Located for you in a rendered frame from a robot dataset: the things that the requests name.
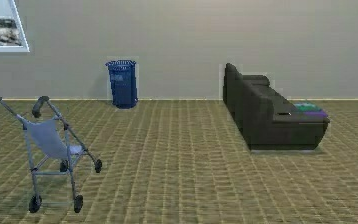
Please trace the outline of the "blue mesh bin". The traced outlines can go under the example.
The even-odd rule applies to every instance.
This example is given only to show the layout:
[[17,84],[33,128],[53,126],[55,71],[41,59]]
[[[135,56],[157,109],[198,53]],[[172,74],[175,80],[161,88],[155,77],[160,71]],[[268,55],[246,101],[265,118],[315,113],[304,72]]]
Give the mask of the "blue mesh bin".
[[136,62],[133,60],[115,60],[105,64],[108,69],[112,104],[120,109],[129,109],[137,103]]

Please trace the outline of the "dark grey sofa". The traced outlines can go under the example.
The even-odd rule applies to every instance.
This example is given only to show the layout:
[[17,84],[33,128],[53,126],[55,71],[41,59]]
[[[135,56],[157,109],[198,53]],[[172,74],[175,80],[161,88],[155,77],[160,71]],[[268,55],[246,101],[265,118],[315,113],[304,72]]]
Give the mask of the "dark grey sofa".
[[299,110],[265,75],[243,75],[231,63],[225,65],[223,102],[250,150],[314,150],[330,123]]

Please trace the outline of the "grey baby stroller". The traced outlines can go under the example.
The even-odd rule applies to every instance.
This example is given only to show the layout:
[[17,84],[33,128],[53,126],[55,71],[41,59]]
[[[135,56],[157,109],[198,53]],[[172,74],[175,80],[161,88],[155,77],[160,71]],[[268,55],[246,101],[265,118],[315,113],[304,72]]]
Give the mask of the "grey baby stroller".
[[79,213],[84,205],[84,197],[77,193],[74,169],[81,157],[87,155],[93,162],[95,172],[100,173],[102,161],[96,158],[76,136],[70,124],[50,102],[48,96],[39,97],[32,108],[32,115],[35,118],[41,117],[41,108],[44,104],[54,112],[52,118],[41,122],[32,122],[16,113],[1,96],[0,104],[21,123],[24,132],[34,191],[29,201],[29,212],[36,213],[42,205],[38,176],[69,175],[74,212]]

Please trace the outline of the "purple book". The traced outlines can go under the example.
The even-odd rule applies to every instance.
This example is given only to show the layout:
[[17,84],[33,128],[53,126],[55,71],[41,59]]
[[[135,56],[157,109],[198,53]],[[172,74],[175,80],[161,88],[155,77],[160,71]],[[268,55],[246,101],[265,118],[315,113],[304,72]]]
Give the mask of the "purple book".
[[323,117],[323,118],[327,118],[328,114],[324,111],[306,111],[303,112],[304,115],[307,116],[318,116],[318,117]]

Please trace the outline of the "white framed window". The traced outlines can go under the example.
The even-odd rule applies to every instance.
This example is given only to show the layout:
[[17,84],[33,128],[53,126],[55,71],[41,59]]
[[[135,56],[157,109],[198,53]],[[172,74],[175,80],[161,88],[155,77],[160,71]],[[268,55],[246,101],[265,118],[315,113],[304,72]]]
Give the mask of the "white framed window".
[[0,0],[0,53],[29,53],[15,0]]

